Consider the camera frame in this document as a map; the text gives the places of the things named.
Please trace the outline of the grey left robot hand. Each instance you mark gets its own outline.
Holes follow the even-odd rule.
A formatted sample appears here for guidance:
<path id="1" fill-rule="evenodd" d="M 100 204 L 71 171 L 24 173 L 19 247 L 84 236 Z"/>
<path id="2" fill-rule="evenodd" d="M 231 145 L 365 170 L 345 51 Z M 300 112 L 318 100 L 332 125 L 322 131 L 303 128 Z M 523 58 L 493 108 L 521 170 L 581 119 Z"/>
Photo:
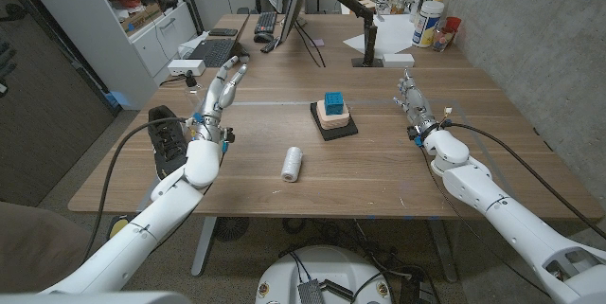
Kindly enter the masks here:
<path id="1" fill-rule="evenodd" d="M 247 64 L 244 63 L 230 81 L 226 80 L 228 70 L 238 61 L 239 57 L 233 56 L 219 68 L 215 78 L 206 89 L 202 105 L 195 110 L 202 116 L 202 124 L 196 134 L 198 139 L 220 142 L 220 122 L 223 109 L 233 103 L 237 86 L 247 72 Z"/>

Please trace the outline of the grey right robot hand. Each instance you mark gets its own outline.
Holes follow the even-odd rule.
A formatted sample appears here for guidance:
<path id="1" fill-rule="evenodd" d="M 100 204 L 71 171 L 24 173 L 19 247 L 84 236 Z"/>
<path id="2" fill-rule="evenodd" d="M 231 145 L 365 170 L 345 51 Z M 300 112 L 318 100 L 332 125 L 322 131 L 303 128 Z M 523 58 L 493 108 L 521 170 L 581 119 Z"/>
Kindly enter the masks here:
<path id="1" fill-rule="evenodd" d="M 431 132 L 438 128 L 439 124 L 433 115 L 428 99 L 417 88 L 408 68 L 404 69 L 404 75 L 402 79 L 399 79 L 398 88 L 402 99 L 394 98 L 394 101 L 403 109 L 411 123 L 407 128 L 409 139 L 420 145 Z"/>

